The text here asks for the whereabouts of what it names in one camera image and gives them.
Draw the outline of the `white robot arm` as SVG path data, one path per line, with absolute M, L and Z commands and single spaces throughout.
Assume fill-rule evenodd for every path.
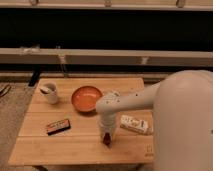
M 186 70 L 125 96 L 96 103 L 102 133 L 120 111 L 153 111 L 154 171 L 213 171 L 213 72 Z

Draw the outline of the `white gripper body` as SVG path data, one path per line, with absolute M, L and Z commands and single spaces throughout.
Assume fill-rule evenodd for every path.
M 110 122 L 104 122 L 102 120 L 99 120 L 99 131 L 100 131 L 100 137 L 103 138 L 106 133 L 110 135 L 111 138 L 114 137 L 115 130 L 116 130 L 116 121 L 112 120 Z

